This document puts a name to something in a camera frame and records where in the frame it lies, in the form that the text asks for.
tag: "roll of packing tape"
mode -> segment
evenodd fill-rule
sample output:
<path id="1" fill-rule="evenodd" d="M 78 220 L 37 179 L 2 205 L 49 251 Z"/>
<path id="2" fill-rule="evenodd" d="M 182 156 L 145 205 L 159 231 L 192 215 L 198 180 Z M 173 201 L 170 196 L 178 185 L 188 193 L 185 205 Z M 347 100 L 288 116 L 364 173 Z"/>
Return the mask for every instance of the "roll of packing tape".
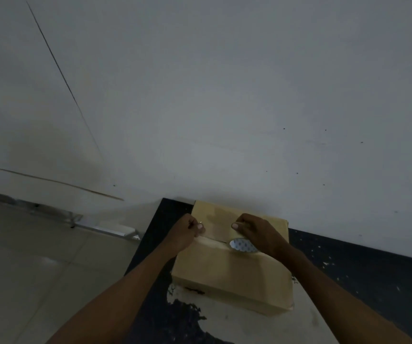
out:
<path id="1" fill-rule="evenodd" d="M 231 240 L 229 243 L 233 250 L 240 252 L 257 252 L 257 248 L 252 245 L 252 243 L 244 237 L 237 237 Z"/>

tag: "tiled floor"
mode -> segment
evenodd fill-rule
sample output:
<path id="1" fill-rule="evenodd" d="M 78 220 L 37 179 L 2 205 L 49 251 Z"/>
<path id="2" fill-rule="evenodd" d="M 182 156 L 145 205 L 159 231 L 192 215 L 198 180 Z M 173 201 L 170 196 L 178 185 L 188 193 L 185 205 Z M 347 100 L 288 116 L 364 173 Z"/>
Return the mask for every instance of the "tiled floor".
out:
<path id="1" fill-rule="evenodd" d="M 0 344 L 44 343 L 122 277 L 137 242 L 0 207 Z"/>

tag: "cardboard box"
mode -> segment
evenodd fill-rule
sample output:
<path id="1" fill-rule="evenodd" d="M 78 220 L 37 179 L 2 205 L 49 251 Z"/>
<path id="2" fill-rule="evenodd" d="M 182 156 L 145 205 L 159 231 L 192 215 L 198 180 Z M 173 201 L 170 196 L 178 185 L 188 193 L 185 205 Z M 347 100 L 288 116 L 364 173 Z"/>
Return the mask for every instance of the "cardboard box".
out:
<path id="1" fill-rule="evenodd" d="M 266 254 L 238 252 L 229 246 L 230 240 L 241 237 L 231 224 L 242 213 L 242 210 L 197 201 L 192 215 L 204 224 L 206 233 L 177 256 L 173 282 L 268 316 L 291 310 L 291 273 Z M 286 220 L 261 217 L 288 240 Z"/>

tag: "person's right hand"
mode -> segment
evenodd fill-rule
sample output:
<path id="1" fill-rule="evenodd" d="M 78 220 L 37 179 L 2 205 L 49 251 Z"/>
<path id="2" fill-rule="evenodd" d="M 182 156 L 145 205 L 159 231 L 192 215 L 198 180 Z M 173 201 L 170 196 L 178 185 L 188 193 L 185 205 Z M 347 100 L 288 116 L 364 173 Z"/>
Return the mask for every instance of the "person's right hand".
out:
<path id="1" fill-rule="evenodd" d="M 290 248 L 289 243 L 278 233 L 276 229 L 263 218 L 242 214 L 232 228 L 249 241 L 261 252 L 275 257 L 278 248 Z"/>

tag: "person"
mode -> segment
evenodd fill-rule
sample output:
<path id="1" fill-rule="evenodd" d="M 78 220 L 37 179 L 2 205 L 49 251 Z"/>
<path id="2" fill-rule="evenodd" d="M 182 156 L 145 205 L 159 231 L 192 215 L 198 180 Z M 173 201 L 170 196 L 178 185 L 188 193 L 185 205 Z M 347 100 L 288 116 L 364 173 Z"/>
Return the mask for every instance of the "person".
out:
<path id="1" fill-rule="evenodd" d="M 292 272 L 340 344 L 412 343 L 393 323 L 321 272 L 268 221 L 242 214 L 232 228 Z M 204 229 L 192 215 L 182 216 L 145 260 L 77 312 L 47 343 L 120 342 L 163 266 L 203 234 Z"/>

